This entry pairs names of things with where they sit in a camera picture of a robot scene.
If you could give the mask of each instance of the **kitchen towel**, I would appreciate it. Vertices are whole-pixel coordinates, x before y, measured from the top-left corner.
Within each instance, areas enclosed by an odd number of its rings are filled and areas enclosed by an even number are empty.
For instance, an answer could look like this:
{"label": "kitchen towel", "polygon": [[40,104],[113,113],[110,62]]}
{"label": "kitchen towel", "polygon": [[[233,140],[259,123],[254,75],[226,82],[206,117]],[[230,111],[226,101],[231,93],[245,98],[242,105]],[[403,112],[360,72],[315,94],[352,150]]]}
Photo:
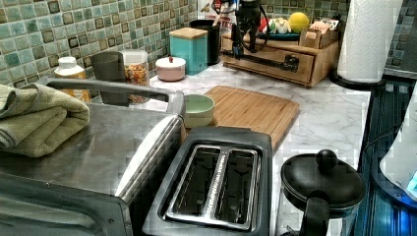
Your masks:
{"label": "kitchen towel", "polygon": [[89,108],[54,88],[0,85],[0,149],[40,157],[89,123]]}
{"label": "kitchen towel", "polygon": [[402,0],[351,0],[337,73],[345,80],[381,80]]}

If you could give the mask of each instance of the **lemon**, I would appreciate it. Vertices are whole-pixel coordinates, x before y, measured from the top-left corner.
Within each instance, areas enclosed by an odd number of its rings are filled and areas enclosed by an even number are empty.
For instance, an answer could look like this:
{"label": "lemon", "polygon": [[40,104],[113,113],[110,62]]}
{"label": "lemon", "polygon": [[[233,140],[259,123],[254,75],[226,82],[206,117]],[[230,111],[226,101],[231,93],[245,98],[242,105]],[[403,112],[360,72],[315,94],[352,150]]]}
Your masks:
{"label": "lemon", "polygon": [[289,18],[288,18],[288,23],[291,26],[291,29],[294,32],[301,32],[301,30],[303,30],[303,28],[308,28],[309,24],[310,24],[310,20],[309,18],[306,16],[306,14],[301,13],[301,12],[296,12],[293,13]]}

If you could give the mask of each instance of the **bamboo cutting board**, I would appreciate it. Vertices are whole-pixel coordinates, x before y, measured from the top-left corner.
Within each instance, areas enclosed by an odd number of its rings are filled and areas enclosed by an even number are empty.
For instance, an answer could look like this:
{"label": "bamboo cutting board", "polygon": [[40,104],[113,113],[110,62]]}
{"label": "bamboo cutting board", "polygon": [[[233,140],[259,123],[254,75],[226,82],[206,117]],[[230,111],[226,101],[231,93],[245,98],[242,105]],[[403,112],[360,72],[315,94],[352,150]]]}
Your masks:
{"label": "bamboo cutting board", "polygon": [[240,88],[217,86],[206,92],[214,100],[213,126],[250,128],[270,135],[275,150],[298,114],[299,104]]}

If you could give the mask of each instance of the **paper towel holder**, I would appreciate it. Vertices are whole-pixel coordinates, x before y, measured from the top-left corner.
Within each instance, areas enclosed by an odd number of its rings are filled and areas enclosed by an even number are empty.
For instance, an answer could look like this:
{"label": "paper towel holder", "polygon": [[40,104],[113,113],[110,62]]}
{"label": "paper towel holder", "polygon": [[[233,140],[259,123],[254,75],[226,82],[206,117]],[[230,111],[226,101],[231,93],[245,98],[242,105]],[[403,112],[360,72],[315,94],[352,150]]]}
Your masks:
{"label": "paper towel holder", "polygon": [[386,86],[387,80],[382,77],[380,81],[373,83],[363,83],[363,82],[352,82],[346,79],[343,79],[338,73],[337,68],[331,69],[329,73],[330,80],[337,84],[340,87],[346,89],[362,90],[362,91],[371,91],[377,88],[384,88]]}

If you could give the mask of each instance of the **green bowl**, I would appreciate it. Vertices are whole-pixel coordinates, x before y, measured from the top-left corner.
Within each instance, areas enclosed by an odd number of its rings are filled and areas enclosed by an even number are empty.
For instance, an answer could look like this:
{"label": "green bowl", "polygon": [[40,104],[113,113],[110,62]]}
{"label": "green bowl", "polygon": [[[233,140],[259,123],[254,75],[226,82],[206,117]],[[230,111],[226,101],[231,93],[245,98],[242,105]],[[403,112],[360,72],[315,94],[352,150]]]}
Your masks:
{"label": "green bowl", "polygon": [[186,128],[206,126],[212,121],[214,112],[214,100],[205,95],[185,95],[185,117]]}

